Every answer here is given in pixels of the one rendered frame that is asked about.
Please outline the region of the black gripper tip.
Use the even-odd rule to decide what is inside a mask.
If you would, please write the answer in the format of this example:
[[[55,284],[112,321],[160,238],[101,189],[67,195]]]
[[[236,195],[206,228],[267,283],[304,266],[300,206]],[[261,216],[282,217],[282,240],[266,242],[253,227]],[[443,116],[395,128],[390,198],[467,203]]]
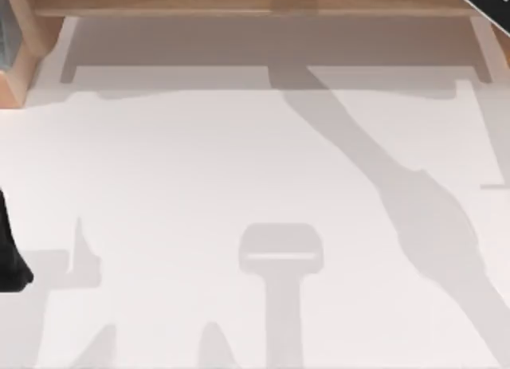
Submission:
[[[15,244],[5,196],[0,189],[0,293],[21,292],[33,279],[32,270]]]

